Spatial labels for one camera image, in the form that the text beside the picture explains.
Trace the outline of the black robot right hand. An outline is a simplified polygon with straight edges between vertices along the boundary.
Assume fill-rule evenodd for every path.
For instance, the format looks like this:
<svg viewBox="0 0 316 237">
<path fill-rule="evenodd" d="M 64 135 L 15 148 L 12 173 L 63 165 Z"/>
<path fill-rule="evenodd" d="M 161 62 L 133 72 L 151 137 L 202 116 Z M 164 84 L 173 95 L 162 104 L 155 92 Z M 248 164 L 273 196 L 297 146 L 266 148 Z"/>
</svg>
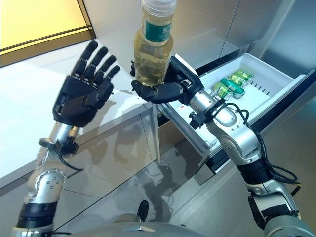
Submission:
<svg viewBox="0 0 316 237">
<path fill-rule="evenodd" d="M 137 80 L 131 82 L 139 97 L 153 104 L 180 101 L 188 106 L 196 93 L 204 89 L 198 75 L 185 66 L 176 56 L 171 56 L 164 83 L 145 86 Z"/>
</svg>

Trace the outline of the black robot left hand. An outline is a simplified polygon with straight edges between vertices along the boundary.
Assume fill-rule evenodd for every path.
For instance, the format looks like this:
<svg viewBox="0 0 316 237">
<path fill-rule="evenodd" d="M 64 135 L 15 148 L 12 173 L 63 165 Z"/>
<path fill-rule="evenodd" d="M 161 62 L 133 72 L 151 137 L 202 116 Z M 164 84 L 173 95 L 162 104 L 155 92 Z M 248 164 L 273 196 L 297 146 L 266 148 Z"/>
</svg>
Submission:
<svg viewBox="0 0 316 237">
<path fill-rule="evenodd" d="M 117 59 L 111 55 L 100 69 L 96 69 L 109 51 L 105 46 L 88 63 L 97 46 L 98 43 L 92 40 L 66 76 L 52 108 L 56 122 L 85 127 L 112 94 L 114 85 L 111 80 L 120 71 L 120 66 L 114 65 Z"/>
</svg>

